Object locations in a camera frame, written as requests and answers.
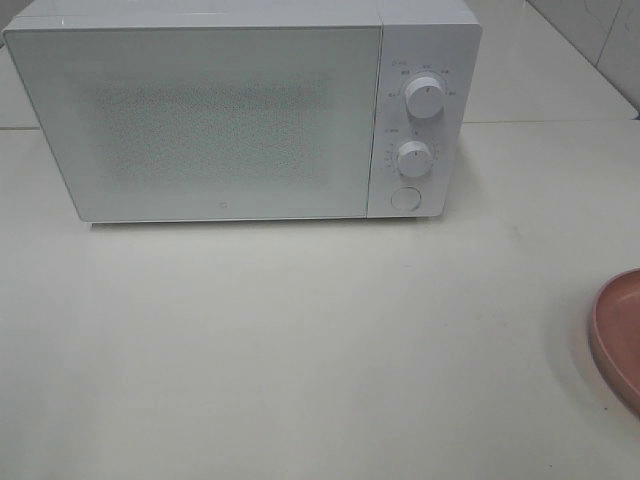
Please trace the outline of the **white round door button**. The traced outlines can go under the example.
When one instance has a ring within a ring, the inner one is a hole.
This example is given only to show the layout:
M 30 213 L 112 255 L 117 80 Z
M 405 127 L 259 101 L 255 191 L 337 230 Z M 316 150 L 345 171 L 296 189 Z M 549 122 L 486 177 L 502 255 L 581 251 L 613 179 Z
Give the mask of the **white round door button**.
M 399 211 L 414 211 L 422 201 L 421 193 L 414 187 L 402 187 L 391 196 L 391 205 Z

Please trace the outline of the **white microwave door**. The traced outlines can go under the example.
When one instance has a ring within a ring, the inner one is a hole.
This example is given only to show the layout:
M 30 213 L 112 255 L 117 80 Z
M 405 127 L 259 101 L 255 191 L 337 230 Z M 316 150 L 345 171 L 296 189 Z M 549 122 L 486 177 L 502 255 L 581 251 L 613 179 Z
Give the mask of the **white microwave door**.
M 91 223 L 362 217 L 380 30 L 12 31 Z

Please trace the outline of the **pink round plate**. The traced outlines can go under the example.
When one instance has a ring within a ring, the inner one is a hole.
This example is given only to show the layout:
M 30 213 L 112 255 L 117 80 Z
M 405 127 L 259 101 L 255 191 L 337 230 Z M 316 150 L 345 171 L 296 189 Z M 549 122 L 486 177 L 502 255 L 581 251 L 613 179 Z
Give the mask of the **pink round plate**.
M 639 269 L 608 280 L 589 321 L 594 362 L 612 392 L 639 416 Z

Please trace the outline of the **lower white round knob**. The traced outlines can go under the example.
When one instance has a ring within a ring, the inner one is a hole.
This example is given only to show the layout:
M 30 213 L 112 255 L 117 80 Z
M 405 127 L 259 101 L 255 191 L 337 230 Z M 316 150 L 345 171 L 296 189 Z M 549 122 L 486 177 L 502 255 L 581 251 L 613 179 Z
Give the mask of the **lower white round knob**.
M 396 162 L 402 176 L 420 178 L 430 172 L 434 153 L 429 145 L 421 141 L 408 141 L 398 148 Z

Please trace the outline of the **white round knob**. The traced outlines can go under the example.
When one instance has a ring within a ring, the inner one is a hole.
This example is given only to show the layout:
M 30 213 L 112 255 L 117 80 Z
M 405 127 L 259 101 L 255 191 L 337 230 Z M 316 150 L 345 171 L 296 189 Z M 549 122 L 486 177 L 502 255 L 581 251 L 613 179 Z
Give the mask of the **white round knob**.
M 430 172 L 434 153 L 429 145 L 421 141 L 408 141 L 398 148 L 396 162 L 402 176 L 420 178 Z
M 429 119 L 444 108 L 445 85 L 431 72 L 423 72 L 408 81 L 404 100 L 408 113 L 416 119 Z

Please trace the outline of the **upper white round knob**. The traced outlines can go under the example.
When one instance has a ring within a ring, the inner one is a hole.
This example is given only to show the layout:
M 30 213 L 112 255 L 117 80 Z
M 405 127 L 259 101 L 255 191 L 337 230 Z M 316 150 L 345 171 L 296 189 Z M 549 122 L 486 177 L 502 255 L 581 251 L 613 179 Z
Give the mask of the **upper white round knob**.
M 416 119 L 429 119 L 444 108 L 445 85 L 431 72 L 423 72 L 408 81 L 404 100 L 408 113 Z

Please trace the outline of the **white microwave oven body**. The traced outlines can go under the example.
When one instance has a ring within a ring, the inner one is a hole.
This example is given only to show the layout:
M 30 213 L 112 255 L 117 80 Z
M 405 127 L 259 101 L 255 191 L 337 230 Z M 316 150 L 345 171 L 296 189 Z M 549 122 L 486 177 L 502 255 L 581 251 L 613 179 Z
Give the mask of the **white microwave oven body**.
M 444 208 L 482 36 L 462 1 L 36 1 L 10 21 L 3 40 L 15 66 L 7 43 L 12 31 L 360 27 L 381 33 L 365 215 L 210 221 L 437 216 Z M 404 88 L 423 72 L 443 81 L 446 96 L 438 115 L 416 119 L 406 110 Z M 434 153 L 423 177 L 404 177 L 398 170 L 398 148 L 408 141 L 421 141 Z M 392 194 L 402 187 L 420 191 L 418 209 L 391 205 Z

